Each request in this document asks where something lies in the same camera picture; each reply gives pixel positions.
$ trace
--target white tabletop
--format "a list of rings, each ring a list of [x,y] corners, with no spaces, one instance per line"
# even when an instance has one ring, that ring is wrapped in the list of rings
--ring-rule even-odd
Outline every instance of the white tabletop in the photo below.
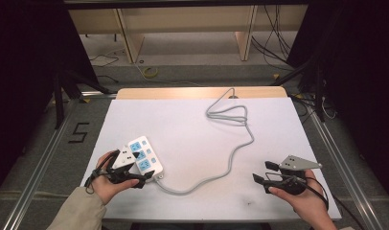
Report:
[[[205,116],[216,100],[116,100],[108,109],[103,128],[81,184],[101,155],[129,141],[147,136],[164,167],[162,182],[186,190],[203,178],[223,173],[228,157],[250,140],[245,127],[228,126]],[[307,136],[289,98],[223,100],[219,108],[243,104],[255,142],[236,152],[233,170],[189,195],[170,195],[150,182],[129,189],[107,204],[106,219],[130,221],[275,221],[299,217],[286,202],[267,195],[252,173],[269,172],[265,161],[280,163],[288,155],[316,161]],[[313,170],[330,194],[320,170]],[[134,166],[131,172],[138,172]],[[341,219],[332,197],[329,214]]]

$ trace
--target finger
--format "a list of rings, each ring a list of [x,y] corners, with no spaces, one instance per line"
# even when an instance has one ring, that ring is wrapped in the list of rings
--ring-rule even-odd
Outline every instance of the finger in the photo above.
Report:
[[[269,192],[271,192],[273,195],[283,199],[284,201],[290,202],[293,198],[293,195],[287,193],[286,191],[282,189],[278,189],[275,187],[269,187],[268,188]]]
[[[130,179],[130,180],[124,181],[123,183],[115,184],[114,186],[116,188],[117,193],[119,193],[119,192],[121,192],[123,190],[126,190],[126,189],[134,187],[139,182],[140,181],[138,179]]]

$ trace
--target sleeve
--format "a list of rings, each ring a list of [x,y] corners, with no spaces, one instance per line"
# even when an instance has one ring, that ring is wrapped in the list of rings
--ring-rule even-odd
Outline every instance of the sleeve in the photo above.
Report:
[[[97,194],[88,194],[84,187],[76,188],[60,208],[48,227],[53,229],[102,229],[106,208]]]

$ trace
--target human hand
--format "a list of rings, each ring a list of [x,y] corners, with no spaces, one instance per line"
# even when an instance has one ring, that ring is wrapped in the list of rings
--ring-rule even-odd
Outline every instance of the human hand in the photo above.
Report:
[[[306,170],[305,176],[316,178],[312,170]],[[316,181],[308,179],[308,185],[320,195],[323,194],[322,188]],[[315,230],[336,229],[327,212],[325,203],[312,191],[306,189],[299,195],[291,195],[284,190],[270,187],[269,192],[288,202],[299,217],[309,223]]]
[[[96,168],[100,166],[105,157],[111,154],[111,152],[113,151],[110,151],[99,158]],[[103,164],[102,169],[105,170],[107,165],[108,161]],[[106,176],[98,176],[91,182],[90,186],[94,188],[94,192],[100,197],[100,199],[103,201],[103,204],[106,205],[117,193],[135,186],[138,184],[138,182],[138,179],[131,179],[126,180],[120,184],[113,184]]]

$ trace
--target gray floor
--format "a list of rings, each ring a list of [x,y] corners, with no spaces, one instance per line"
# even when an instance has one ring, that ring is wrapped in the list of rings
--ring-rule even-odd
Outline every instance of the gray floor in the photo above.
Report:
[[[287,35],[289,43],[294,35],[295,33]],[[256,34],[256,37],[263,40],[266,34]],[[99,78],[101,85],[114,90],[123,87],[193,86],[192,83],[211,86],[268,85],[273,82],[274,74],[283,76],[286,73],[285,70],[268,66],[262,55],[255,49],[251,49],[248,61],[240,61],[236,41],[231,33],[149,34],[139,56],[139,60],[143,63],[138,64],[141,69],[157,67],[159,75],[155,79],[162,82],[146,81],[136,66],[126,62],[125,54],[120,50],[123,44],[120,41],[114,42],[112,35],[90,35],[89,37],[81,36],[81,38],[91,58],[97,55],[111,55],[119,58],[105,67],[100,67],[100,65],[107,64],[112,58],[92,61],[93,65],[99,65],[95,66],[98,76],[107,75],[118,81],[115,82],[108,77]],[[275,43],[272,43],[270,48],[277,54],[281,53]],[[281,64],[274,59],[268,61],[271,64]],[[177,81],[190,81],[191,83],[171,83]],[[287,92],[295,93],[297,92],[296,85],[297,79],[287,82],[284,88]],[[82,91],[92,90],[85,85],[81,85],[80,88]],[[100,133],[106,110],[111,102],[110,98],[104,97],[89,99],[88,103],[85,101],[70,102],[69,106],[65,106],[67,112],[72,115],[69,117],[67,127],[60,135],[49,167],[37,185],[37,190],[27,212],[22,217],[19,229],[45,229],[66,196],[80,185]],[[305,108],[298,103],[295,107],[299,114],[305,112]],[[313,116],[309,116],[308,113],[300,119],[304,122],[303,126],[318,161],[326,166],[323,174],[332,193],[358,217],[360,222],[364,223],[365,217],[361,216],[355,199],[334,165]],[[18,158],[16,165],[0,188],[0,229],[27,187],[34,169],[38,166],[39,159],[43,157],[43,153],[50,145],[51,137],[56,134],[55,118],[55,105],[50,103],[27,144],[25,154]],[[79,129],[86,131],[87,135],[83,143],[70,144],[69,141],[80,139],[79,136],[72,135],[77,123],[89,123]],[[355,143],[342,120],[338,117],[332,120],[327,119],[326,126],[350,169],[354,172],[360,188],[374,208],[375,215],[383,229],[389,229],[389,196],[383,191],[366,162],[359,157]],[[343,213],[343,219],[336,223],[337,227],[351,226],[359,229],[350,215],[341,207],[340,210]],[[309,229],[302,221],[270,224],[272,229]],[[104,225],[113,230],[129,229],[127,222],[106,220]]]

